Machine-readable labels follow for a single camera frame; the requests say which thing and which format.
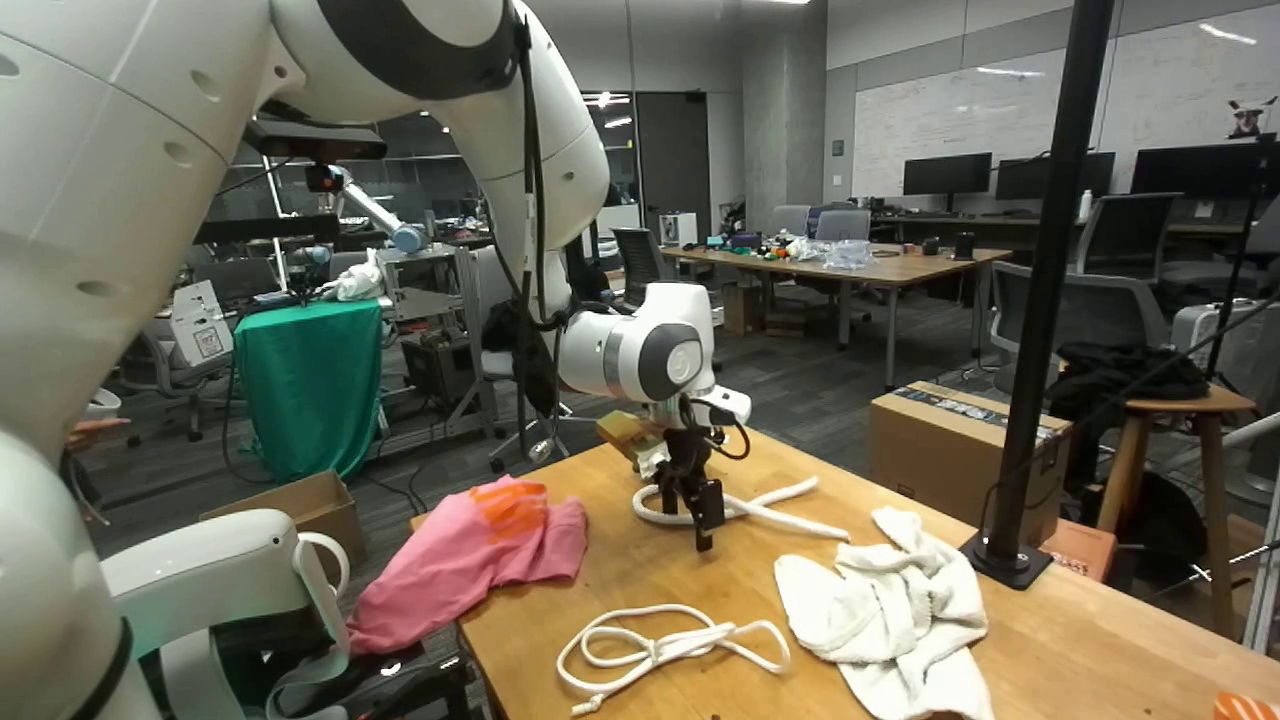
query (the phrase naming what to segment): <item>red cloth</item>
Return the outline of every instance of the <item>red cloth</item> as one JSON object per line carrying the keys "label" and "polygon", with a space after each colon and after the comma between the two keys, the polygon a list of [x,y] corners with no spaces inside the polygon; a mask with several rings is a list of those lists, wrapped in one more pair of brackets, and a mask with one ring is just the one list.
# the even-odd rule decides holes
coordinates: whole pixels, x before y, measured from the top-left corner
{"label": "red cloth", "polygon": [[545,484],[500,474],[445,497],[359,593],[348,619],[353,652],[400,652],[474,609],[494,585],[576,575],[582,547],[582,507],[549,504]]}

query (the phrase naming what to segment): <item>white string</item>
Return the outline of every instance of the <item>white string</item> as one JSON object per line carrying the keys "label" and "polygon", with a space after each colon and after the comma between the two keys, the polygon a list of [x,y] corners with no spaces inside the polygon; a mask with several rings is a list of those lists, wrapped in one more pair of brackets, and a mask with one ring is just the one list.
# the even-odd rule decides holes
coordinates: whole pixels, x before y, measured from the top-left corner
{"label": "white string", "polygon": [[[700,627],[686,627],[686,631],[667,631],[659,641],[653,634],[638,634],[615,619],[637,619],[637,615],[665,615],[665,611],[677,611],[677,615],[691,615]],[[735,634],[749,634],[749,631],[766,631],[780,649],[780,661],[766,661],[742,642],[735,642]],[[598,652],[598,641],[613,641],[613,642],[627,642],[633,652]],[[582,624],[557,654],[557,671],[560,680],[588,696],[582,704],[570,704],[570,717],[588,717],[594,712],[613,690],[625,690],[633,687],[637,680],[643,680],[648,671],[681,661],[681,654],[706,654],[712,649],[726,649],[735,652],[741,661],[780,675],[788,671],[792,663],[792,649],[782,641],[782,631],[766,619],[753,619],[753,624],[714,624],[706,611],[691,609],[691,602],[648,602],[648,609],[613,609],[603,615],[594,615],[593,624]],[[582,680],[582,675],[570,675],[569,671],[569,654],[579,652],[588,663],[594,669],[625,669],[619,675],[613,680]]]}
{"label": "white string", "polygon": [[[749,515],[749,520],[758,520],[758,525],[782,529],[782,532],[852,541],[852,534],[849,534],[845,529],[834,529],[834,525],[821,525],[821,520],[807,520],[807,515],[792,515],[792,512],[766,507],[766,504],[805,497],[805,490],[811,490],[811,488],[817,488],[817,474],[805,474],[798,484],[782,484],[782,488],[773,488],[773,490],[753,497],[753,499],[741,499],[741,497],[724,490],[724,520],[742,520],[742,515]],[[667,525],[667,529],[691,525],[686,512],[667,515],[667,512],[648,507],[648,499],[653,499],[654,490],[659,490],[654,484],[638,484],[638,488],[637,488],[633,512],[637,512],[638,520],[648,520],[648,525]]]}

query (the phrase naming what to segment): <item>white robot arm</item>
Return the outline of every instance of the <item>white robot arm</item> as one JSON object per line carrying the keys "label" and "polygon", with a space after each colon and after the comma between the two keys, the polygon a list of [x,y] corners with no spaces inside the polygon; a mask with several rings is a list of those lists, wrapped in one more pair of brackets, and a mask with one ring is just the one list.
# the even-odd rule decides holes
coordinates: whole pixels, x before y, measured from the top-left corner
{"label": "white robot arm", "polygon": [[[0,82],[0,717],[156,717],[51,455],[163,302],[254,107],[438,115],[533,306],[569,306],[560,248],[594,214],[606,163],[520,0],[12,0]],[[677,317],[659,295],[570,319],[563,381],[672,409],[706,391],[703,295]]]}

